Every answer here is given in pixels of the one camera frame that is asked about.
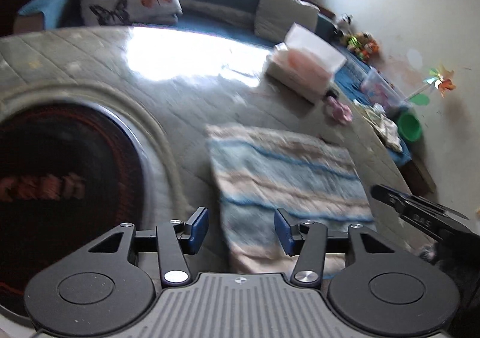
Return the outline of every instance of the blue sofa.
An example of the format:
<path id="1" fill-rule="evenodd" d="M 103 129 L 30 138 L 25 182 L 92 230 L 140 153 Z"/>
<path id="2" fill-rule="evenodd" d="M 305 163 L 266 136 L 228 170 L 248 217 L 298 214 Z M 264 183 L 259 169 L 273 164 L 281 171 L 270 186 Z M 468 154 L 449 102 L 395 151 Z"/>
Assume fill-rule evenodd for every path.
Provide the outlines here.
<path id="1" fill-rule="evenodd" d="M 254 34 L 254 17 L 259 0 L 180 0 L 180 2 L 183 15 L 179 17 L 178 23 L 173 25 L 177 29 L 214 33 L 249 44 L 274 46 L 273 42 Z M 215 9 L 215 6 L 227 13 L 232 12 L 233 18 L 235 15 L 241 16 L 241 20 L 232 23 L 232 17 L 228 14 L 218 15 L 219 9 Z M 21 22 L 29 17 L 36 17 L 37 28 L 28 27 L 27 30 L 22 30 L 22 26 L 16 23 L 15 33 L 83 26 L 78 0 L 32 0 L 19 10 L 17 18 Z M 332 21 L 319 14 L 315 33 L 330 42 L 334 30 Z"/>

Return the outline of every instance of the plastic bin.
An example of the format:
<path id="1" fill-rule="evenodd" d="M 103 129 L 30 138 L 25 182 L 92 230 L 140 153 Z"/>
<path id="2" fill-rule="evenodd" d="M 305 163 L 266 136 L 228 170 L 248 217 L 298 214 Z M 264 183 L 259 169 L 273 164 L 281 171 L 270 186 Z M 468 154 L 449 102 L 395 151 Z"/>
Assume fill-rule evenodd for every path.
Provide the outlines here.
<path id="1" fill-rule="evenodd" d="M 360 90 L 372 105 L 380 104 L 387 113 L 396 111 L 404 104 L 403 95 L 397 93 L 374 68 L 360 84 Z"/>

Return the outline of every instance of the sofa armrest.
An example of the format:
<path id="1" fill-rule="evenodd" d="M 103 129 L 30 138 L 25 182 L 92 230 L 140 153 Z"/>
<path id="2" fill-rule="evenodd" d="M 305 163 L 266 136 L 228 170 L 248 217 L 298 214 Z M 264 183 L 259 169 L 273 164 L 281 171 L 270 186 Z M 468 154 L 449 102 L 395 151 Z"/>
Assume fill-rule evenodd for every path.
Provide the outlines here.
<path id="1" fill-rule="evenodd" d="M 60 28 L 74 0 L 31 0 L 18 11 L 19 17 L 43 15 L 43 29 Z"/>
<path id="2" fill-rule="evenodd" d="M 332 20 L 319 13 L 315 34 L 326 42 L 332 42 L 335 36 L 335 25 Z"/>

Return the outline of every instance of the silver bolt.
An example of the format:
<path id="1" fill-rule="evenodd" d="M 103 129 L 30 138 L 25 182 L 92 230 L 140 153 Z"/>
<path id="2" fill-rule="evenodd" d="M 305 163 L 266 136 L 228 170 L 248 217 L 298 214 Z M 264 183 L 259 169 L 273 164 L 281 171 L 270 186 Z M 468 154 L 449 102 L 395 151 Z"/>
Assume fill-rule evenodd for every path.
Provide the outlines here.
<path id="1" fill-rule="evenodd" d="M 183 270 L 170 270 L 163 276 L 168 282 L 181 283 L 188 279 L 188 274 Z"/>
<path id="2" fill-rule="evenodd" d="M 301 272 L 295 274 L 295 279 L 305 283 L 314 282 L 318 280 L 318 274 L 312 272 L 311 270 L 302 270 Z"/>

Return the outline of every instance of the striped towel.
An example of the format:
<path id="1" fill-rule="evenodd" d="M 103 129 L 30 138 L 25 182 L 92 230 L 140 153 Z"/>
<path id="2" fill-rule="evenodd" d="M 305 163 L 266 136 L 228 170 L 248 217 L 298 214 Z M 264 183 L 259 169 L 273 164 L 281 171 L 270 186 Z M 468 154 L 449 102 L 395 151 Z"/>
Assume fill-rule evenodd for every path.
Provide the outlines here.
<path id="1" fill-rule="evenodd" d="M 346 231 L 373 227 L 367 197 L 348 151 L 315 137 L 242 125 L 207 126 L 221 220 L 238 273 L 283 272 L 297 257 L 283 252 L 274 229 L 275 208 Z M 324 277 L 345 266 L 328 254 Z"/>

